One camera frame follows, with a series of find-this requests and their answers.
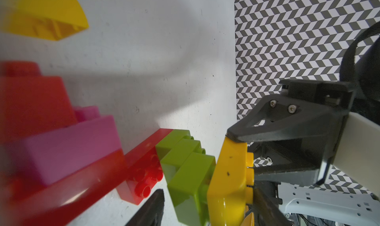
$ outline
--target transparent red lego brick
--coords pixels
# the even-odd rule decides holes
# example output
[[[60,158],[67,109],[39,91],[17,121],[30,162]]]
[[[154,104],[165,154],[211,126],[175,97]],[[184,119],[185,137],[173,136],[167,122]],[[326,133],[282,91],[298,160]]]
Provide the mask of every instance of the transparent red lego brick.
[[[128,167],[126,180],[116,188],[122,200],[138,205],[162,180],[163,172],[155,146],[171,131],[159,129],[125,155]]]
[[[12,225],[63,226],[125,181],[125,173],[118,150],[48,187],[15,177],[4,188],[11,195],[5,208]]]
[[[122,148],[112,115],[4,146],[19,172],[46,186]]]

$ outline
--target black cable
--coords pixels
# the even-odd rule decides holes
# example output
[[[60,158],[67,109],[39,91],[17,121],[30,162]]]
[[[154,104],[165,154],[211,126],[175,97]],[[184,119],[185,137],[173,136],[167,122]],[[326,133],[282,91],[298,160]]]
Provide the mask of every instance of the black cable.
[[[252,213],[252,209],[248,210],[245,215],[244,215],[244,218],[247,217],[250,213]]]
[[[261,226],[261,224],[260,224],[260,214],[259,214],[259,213],[257,213],[257,224],[258,224],[259,226]]]
[[[316,224],[313,224],[313,223],[310,222],[309,220],[307,220],[307,219],[305,218],[305,216],[303,216],[303,215],[300,215],[300,216],[301,216],[302,219],[306,220],[306,221],[309,222],[311,225],[318,226],[318,225],[316,225]]]
[[[330,226],[329,224],[327,224],[323,219],[321,219],[321,218],[319,218],[321,221],[322,221],[322,223],[324,223],[326,226]]]
[[[301,215],[297,214],[306,224],[306,226],[309,226],[309,224],[306,222],[306,220],[304,218],[301,217]]]

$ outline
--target black and white pattern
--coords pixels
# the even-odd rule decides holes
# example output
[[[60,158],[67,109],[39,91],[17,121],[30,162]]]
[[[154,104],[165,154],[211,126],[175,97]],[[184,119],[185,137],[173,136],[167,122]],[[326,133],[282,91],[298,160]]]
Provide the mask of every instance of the black and white pattern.
[[[237,119],[279,93],[282,78],[339,80],[345,50],[378,21],[380,0],[235,0]],[[356,60],[376,38],[359,43]],[[338,169],[330,172],[321,190],[368,193]]]

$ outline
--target yellow lego brick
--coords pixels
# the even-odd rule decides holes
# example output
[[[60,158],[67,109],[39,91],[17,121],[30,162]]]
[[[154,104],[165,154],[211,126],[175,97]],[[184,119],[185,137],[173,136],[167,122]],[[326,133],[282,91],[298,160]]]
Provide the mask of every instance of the yellow lego brick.
[[[247,143],[225,138],[207,191],[212,226],[240,226],[243,222],[245,204],[253,199],[253,189],[247,187],[247,175],[253,183],[253,168],[247,168],[253,157],[247,156]]]
[[[0,0],[2,31],[60,40],[88,28],[77,0]]]
[[[253,213],[250,213],[245,217],[243,223],[240,226],[255,226],[255,217]]]

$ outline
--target white table surface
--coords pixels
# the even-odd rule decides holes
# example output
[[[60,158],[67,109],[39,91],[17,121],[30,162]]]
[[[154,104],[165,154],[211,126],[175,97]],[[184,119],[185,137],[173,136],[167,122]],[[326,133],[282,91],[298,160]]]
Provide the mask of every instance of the white table surface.
[[[35,61],[63,77],[73,105],[114,115],[124,152],[161,127],[190,130],[217,157],[236,122],[234,0],[78,1],[88,30],[59,42],[0,34],[0,59]],[[158,188],[162,225],[180,225],[165,179]],[[138,209],[113,190],[69,225],[123,226]]]

